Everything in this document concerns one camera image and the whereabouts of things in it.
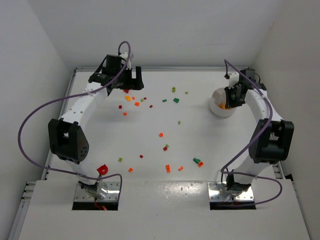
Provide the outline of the dark green wedge lego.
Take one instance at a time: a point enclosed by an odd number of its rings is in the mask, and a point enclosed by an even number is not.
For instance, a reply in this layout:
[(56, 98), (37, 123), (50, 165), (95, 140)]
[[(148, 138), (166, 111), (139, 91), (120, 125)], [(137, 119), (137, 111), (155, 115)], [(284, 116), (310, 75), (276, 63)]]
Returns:
[(201, 162), (201, 160), (198, 159), (198, 158), (194, 158), (193, 161), (194, 161), (196, 164), (199, 164), (199, 163)]

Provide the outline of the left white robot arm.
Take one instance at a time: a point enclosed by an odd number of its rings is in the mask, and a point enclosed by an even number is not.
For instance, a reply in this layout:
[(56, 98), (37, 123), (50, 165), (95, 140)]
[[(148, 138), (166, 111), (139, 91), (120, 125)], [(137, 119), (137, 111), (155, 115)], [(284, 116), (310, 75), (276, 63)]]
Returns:
[(85, 127), (96, 110), (112, 90), (141, 90), (141, 67), (136, 67), (136, 77), (132, 76), (129, 52), (107, 55), (98, 69), (89, 77), (83, 95), (59, 119), (48, 123), (50, 151), (65, 161), (78, 177), (80, 187), (95, 198), (101, 198), (102, 173), (94, 168), (89, 160), (89, 142)]

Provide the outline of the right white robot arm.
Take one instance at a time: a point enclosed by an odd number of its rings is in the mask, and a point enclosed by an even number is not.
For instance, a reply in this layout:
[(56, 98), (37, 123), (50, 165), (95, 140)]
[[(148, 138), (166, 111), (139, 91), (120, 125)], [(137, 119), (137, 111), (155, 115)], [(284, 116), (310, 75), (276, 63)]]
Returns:
[(235, 169), (221, 170), (226, 175), (226, 189), (232, 193), (245, 192), (253, 180), (268, 166), (284, 161), (289, 155), (295, 126), (284, 120), (275, 110), (264, 84), (252, 79), (253, 70), (241, 70), (237, 75), (225, 74), (228, 86), (224, 88), (226, 109), (248, 105), (256, 127), (250, 142), (244, 148), (247, 158)]

